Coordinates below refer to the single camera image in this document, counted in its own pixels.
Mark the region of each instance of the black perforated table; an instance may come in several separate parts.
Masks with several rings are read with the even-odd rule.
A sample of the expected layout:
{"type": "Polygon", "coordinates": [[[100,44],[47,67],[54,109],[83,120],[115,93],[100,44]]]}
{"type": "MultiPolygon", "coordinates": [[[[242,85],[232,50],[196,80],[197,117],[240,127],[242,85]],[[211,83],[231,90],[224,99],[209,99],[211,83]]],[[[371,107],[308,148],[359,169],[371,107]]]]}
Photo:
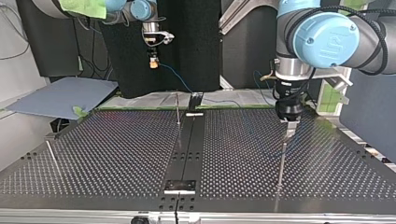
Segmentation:
{"type": "Polygon", "coordinates": [[[396,215],[396,174],[313,112],[286,151],[272,109],[99,111],[0,173],[0,208],[396,215]],[[193,180],[192,195],[168,195],[193,180]]]}

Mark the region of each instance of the black bracket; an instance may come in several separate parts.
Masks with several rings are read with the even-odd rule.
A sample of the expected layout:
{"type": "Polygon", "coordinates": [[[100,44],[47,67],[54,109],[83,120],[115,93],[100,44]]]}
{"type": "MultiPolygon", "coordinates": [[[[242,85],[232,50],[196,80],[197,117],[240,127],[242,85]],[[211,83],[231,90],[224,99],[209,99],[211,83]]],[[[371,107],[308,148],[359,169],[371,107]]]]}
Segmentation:
{"type": "Polygon", "coordinates": [[[195,180],[168,180],[166,181],[164,194],[195,194],[195,180]]]}

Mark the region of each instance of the white wall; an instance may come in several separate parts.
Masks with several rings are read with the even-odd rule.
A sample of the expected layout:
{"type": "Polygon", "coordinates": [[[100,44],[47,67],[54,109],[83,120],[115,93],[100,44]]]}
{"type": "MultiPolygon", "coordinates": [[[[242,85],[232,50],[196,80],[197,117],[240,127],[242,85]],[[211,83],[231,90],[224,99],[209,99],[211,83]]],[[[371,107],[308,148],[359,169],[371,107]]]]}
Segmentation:
{"type": "MultiPolygon", "coordinates": [[[[0,0],[0,2],[17,8],[15,0],[0,0]]],[[[9,11],[6,13],[19,27],[19,22],[13,14],[9,11]]],[[[7,21],[0,15],[0,58],[18,54],[25,48],[26,42],[9,27],[7,21]]],[[[46,84],[46,79],[38,73],[30,50],[21,57],[0,60],[0,109],[46,84]]],[[[39,146],[43,142],[43,137],[50,132],[51,120],[39,116],[0,111],[0,170],[27,151],[39,146]]]]}

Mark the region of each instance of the mounting hole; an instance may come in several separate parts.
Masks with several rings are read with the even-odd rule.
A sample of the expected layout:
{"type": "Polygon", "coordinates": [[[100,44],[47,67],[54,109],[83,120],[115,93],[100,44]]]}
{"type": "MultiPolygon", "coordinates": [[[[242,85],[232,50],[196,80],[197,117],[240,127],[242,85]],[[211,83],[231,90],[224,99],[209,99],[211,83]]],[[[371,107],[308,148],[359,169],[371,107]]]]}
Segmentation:
{"type": "Polygon", "coordinates": [[[307,44],[313,44],[315,42],[314,38],[310,37],[306,40],[307,44]]]}

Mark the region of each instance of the thin metal pin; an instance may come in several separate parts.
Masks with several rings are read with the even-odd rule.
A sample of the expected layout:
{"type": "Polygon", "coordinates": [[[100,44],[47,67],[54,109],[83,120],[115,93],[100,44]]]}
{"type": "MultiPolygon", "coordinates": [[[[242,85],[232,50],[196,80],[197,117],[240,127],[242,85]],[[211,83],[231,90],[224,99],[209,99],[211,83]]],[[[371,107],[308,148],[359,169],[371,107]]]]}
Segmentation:
{"type": "Polygon", "coordinates": [[[176,92],[176,111],[177,111],[177,124],[180,125],[180,111],[178,109],[178,94],[176,92]]]}
{"type": "Polygon", "coordinates": [[[284,142],[282,146],[282,157],[280,159],[280,169],[279,169],[279,179],[277,182],[277,188],[282,188],[282,178],[283,178],[283,170],[285,168],[285,157],[286,157],[286,148],[288,147],[288,143],[284,142]]]}

